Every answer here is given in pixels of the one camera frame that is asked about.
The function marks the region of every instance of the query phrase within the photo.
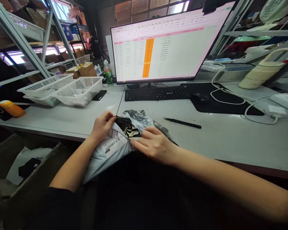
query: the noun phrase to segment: monitor screen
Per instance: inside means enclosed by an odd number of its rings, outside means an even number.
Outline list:
[[[233,5],[111,28],[117,83],[193,79]]]

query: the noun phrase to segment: orange column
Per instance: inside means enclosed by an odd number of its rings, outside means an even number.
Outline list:
[[[143,68],[143,77],[148,77],[150,61],[151,61],[151,53],[153,51],[154,39],[146,40],[146,48],[145,48],[145,56],[144,56],[144,68]]]

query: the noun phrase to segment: black mouse pad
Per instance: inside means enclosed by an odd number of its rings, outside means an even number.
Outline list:
[[[220,87],[226,89],[221,84],[215,83],[215,85],[219,85]],[[199,103],[197,99],[191,98],[191,102],[193,103],[194,107],[199,112],[208,112],[208,113],[229,113],[229,114],[244,114],[247,107],[250,105],[249,103],[244,103],[242,105],[231,105],[231,104],[225,104],[218,102],[214,100],[210,93],[216,88],[211,83],[196,83],[196,84],[188,84],[187,90],[190,94],[203,94],[207,97],[209,97],[209,102],[207,104]],[[238,96],[225,93],[221,90],[218,90],[213,93],[213,96],[224,102],[230,102],[230,103],[241,103],[243,102],[243,99],[241,99]],[[258,115],[263,116],[264,113],[260,110],[256,109],[254,106],[252,106],[248,111],[248,115]]]

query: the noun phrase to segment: white fan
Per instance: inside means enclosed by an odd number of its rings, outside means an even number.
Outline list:
[[[259,18],[265,23],[263,26],[254,27],[247,31],[265,31],[276,26],[277,23],[273,23],[279,19],[282,19],[288,14],[288,0],[268,0],[263,6]]]

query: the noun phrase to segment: black sleeve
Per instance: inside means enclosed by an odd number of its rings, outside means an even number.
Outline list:
[[[80,210],[76,194],[59,188],[49,188],[37,214],[24,230],[80,229]]]

